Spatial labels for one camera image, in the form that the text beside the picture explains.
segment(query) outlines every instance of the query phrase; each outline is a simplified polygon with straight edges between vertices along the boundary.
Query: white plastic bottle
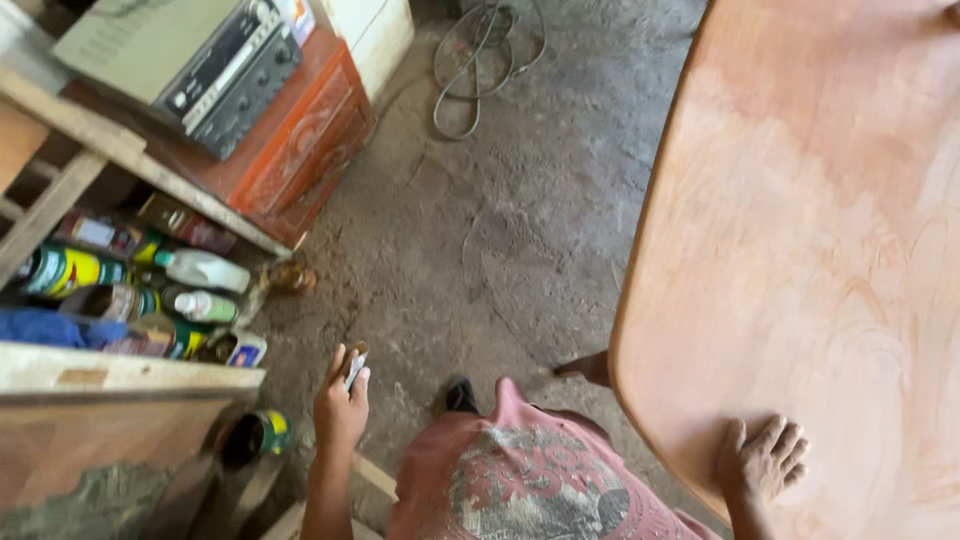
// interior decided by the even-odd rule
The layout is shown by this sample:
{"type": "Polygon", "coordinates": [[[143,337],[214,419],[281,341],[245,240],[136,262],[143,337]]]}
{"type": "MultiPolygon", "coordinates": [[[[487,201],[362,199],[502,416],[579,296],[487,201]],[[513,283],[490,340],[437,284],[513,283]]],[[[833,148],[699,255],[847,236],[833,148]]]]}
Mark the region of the white plastic bottle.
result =
{"type": "Polygon", "coordinates": [[[232,323],[237,318],[237,304],[201,290],[177,295],[174,308],[195,323],[232,323]]]}
{"type": "Polygon", "coordinates": [[[154,263],[166,268],[170,279],[197,287],[243,293],[250,284],[250,272],[206,251],[158,251],[154,255],[154,263]]]}

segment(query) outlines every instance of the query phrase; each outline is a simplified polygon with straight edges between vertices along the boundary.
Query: hand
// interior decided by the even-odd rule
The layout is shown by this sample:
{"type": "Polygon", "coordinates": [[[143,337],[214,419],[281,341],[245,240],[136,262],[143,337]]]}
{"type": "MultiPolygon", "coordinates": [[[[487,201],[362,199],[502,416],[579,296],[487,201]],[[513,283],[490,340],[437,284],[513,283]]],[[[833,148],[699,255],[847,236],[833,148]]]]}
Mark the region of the hand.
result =
{"type": "Polygon", "coordinates": [[[347,375],[350,362],[357,356],[356,350],[350,351],[344,359],[346,348],[337,346],[326,368],[324,386],[313,400],[313,423],[317,431],[317,454],[346,454],[356,447],[367,426],[367,384],[370,381],[370,368],[365,367],[357,374],[350,392],[347,392],[347,375]]]}
{"type": "Polygon", "coordinates": [[[747,443],[747,427],[733,420],[717,455],[717,479],[728,501],[766,505],[806,476],[800,462],[810,449],[804,428],[777,416],[747,443]]]}

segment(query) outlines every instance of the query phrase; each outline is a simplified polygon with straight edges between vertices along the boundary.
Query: table top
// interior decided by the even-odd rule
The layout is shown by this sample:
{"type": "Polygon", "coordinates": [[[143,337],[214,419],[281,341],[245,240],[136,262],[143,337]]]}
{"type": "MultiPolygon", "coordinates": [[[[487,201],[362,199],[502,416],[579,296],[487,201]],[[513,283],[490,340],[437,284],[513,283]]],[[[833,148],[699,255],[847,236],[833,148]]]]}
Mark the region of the table top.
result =
{"type": "Polygon", "coordinates": [[[960,537],[949,0],[714,0],[636,231],[612,384],[717,515],[728,419],[799,421],[789,538],[960,537]]]}

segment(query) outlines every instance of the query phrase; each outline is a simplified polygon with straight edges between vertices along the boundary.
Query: radio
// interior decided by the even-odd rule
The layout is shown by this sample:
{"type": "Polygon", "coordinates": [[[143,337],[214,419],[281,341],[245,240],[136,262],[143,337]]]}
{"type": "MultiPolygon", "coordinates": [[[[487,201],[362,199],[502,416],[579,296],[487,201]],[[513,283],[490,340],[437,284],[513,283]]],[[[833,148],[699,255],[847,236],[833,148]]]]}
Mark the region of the radio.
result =
{"type": "Polygon", "coordinates": [[[220,160],[302,61],[268,0],[100,0],[54,55],[220,160]]]}

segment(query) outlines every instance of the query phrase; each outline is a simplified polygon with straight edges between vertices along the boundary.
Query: pink t-shirt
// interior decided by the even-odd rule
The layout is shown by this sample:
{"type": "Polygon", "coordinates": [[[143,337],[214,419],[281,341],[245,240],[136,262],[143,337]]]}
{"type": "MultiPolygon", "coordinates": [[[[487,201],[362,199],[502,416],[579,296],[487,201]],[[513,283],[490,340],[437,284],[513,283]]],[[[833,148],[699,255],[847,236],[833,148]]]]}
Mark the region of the pink t-shirt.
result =
{"type": "Polygon", "coordinates": [[[489,418],[448,413],[410,445],[388,540],[715,539],[623,466],[607,434],[496,385],[489,418]]]}

